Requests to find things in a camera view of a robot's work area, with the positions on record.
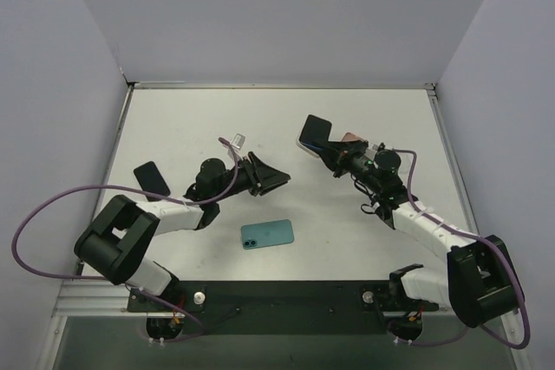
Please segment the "phone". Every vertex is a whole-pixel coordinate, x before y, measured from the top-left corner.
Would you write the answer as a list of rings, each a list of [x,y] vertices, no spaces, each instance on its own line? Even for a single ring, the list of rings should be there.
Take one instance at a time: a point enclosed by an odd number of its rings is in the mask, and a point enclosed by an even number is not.
[[[331,128],[332,123],[329,120],[309,114],[297,136],[297,146],[318,159],[323,145],[328,142]]]
[[[347,132],[346,134],[344,134],[344,136],[341,139],[342,142],[355,142],[360,140],[362,140],[361,137],[351,132]]]

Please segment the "teal smartphone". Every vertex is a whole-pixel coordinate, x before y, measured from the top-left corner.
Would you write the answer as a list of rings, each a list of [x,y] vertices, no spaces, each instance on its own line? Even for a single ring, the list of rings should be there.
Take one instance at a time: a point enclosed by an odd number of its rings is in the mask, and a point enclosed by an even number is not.
[[[282,219],[241,227],[241,243],[244,250],[290,244],[295,241],[292,223]]]

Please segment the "clear phone case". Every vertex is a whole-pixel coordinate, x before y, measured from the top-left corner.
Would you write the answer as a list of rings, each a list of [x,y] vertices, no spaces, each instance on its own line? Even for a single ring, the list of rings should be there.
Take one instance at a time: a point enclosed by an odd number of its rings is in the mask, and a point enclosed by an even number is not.
[[[397,169],[399,175],[408,175],[413,162],[413,155],[411,152],[400,152],[394,149],[394,153],[400,158],[400,166]]]

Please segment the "black smartphone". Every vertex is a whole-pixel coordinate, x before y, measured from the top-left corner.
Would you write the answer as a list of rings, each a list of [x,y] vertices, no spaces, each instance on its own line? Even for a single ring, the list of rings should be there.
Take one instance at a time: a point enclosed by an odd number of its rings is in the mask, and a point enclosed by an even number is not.
[[[148,161],[133,169],[137,183],[143,191],[169,197],[171,192],[167,182],[162,177],[158,166],[153,161]]]

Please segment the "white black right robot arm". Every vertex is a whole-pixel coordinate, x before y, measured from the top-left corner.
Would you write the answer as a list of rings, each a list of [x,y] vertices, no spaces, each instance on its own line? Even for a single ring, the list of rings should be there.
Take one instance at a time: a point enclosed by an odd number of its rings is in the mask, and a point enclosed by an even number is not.
[[[364,140],[324,141],[318,147],[334,177],[349,174],[370,191],[375,213],[387,226],[411,236],[446,263],[444,273],[422,267],[403,272],[401,287],[407,298],[444,305],[470,328],[523,303],[503,242],[461,230],[431,212],[400,178],[399,153]]]

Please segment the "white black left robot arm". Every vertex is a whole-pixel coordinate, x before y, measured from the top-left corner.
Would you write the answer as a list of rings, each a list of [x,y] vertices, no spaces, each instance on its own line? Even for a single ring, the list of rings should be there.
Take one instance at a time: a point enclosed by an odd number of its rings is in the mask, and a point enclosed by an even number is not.
[[[146,258],[153,238],[178,230],[202,230],[219,214],[219,200],[241,192],[264,196],[287,184],[291,176],[267,165],[253,152],[232,169],[220,159],[207,159],[195,182],[176,203],[134,202],[125,195],[111,198],[75,243],[74,253],[114,285],[147,292],[158,310],[172,308],[180,280]]]

